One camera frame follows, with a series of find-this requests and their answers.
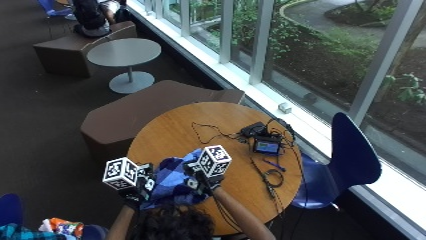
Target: small screen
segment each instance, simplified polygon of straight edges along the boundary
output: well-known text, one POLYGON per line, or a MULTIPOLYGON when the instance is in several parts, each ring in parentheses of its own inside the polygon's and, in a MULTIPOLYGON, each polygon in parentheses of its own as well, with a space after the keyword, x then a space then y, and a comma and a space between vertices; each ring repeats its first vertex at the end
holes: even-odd
POLYGON ((278 153, 279 144, 270 142, 257 142, 255 151, 264 153, 278 153))

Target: gray round table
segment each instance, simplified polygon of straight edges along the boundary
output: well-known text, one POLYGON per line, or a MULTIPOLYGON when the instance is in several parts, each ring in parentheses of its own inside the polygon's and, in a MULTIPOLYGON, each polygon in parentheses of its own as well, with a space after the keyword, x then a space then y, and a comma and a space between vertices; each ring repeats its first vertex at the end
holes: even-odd
POLYGON ((146 72, 133 72, 131 67, 153 60, 159 53, 158 43, 147 39, 127 38, 97 45, 86 57, 98 66, 127 68, 127 72, 109 82, 109 88, 114 92, 127 94, 153 84, 154 77, 146 72))

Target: bag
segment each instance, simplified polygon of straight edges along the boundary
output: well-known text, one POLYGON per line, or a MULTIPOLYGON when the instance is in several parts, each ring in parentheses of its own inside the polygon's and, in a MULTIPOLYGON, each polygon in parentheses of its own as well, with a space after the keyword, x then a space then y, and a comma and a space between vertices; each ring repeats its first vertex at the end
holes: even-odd
POLYGON ((74 16, 85 29, 93 30, 105 25, 106 19, 95 0, 73 0, 74 16))
POLYGON ((126 8, 119 8, 114 14, 115 23, 131 21, 131 13, 126 8))

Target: upholstered bench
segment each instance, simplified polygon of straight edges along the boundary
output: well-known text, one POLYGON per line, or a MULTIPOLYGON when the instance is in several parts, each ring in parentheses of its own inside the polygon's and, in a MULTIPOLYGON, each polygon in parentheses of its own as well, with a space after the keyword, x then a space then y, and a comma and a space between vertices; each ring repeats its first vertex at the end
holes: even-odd
POLYGON ((99 38, 85 38, 75 33, 33 45, 41 65, 47 73, 90 77, 95 66, 87 61, 86 54, 98 44, 122 38, 137 37, 133 22, 110 25, 110 34, 99 38))
POLYGON ((93 159, 105 162, 126 156, 138 131, 175 107, 194 102, 238 104, 242 98, 239 90, 209 90, 170 80, 159 81, 86 115, 79 130, 93 159))

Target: glass window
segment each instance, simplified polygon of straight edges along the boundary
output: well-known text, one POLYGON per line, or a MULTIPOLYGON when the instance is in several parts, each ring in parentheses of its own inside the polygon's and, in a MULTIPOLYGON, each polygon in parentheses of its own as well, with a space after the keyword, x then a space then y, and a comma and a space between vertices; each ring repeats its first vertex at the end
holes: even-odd
POLYGON ((246 72, 251 64, 257 9, 257 0, 234 0, 230 61, 246 72))
POLYGON ((424 15, 410 27, 362 126, 379 154, 426 185, 424 15))
POLYGON ((163 0, 162 1, 162 17, 173 23, 177 27, 181 27, 181 4, 179 0, 163 0))
POLYGON ((190 0, 189 4, 190 35, 218 52, 221 0, 190 0))
POLYGON ((348 110, 395 7, 275 0, 262 81, 326 121, 348 110))

